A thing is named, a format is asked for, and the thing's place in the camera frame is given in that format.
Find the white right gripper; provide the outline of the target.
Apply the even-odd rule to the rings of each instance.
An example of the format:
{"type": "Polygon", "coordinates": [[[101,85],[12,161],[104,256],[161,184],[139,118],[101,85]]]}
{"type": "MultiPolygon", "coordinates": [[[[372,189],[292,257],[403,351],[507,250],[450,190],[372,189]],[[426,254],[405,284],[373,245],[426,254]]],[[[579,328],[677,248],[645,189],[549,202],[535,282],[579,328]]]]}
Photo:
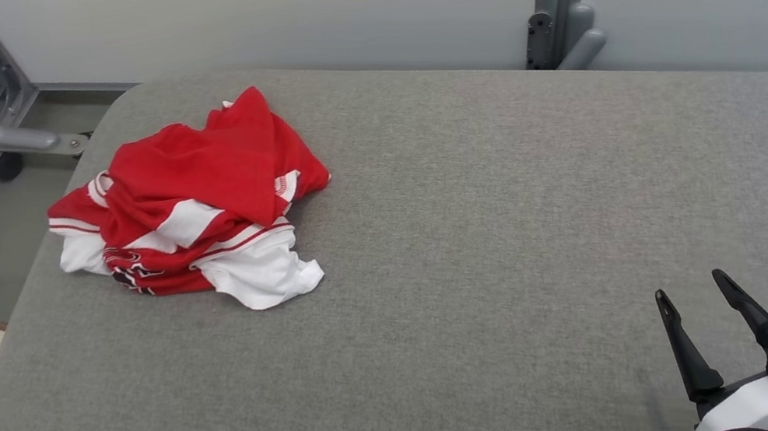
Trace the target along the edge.
{"type": "MultiPolygon", "coordinates": [[[[731,275],[711,271],[725,302],[738,311],[755,340],[766,350],[768,312],[731,275]]],[[[768,374],[759,373],[733,386],[724,386],[717,370],[709,366],[685,331],[683,319],[663,289],[654,294],[688,399],[696,404],[699,423],[695,431],[768,431],[768,374]]]]}

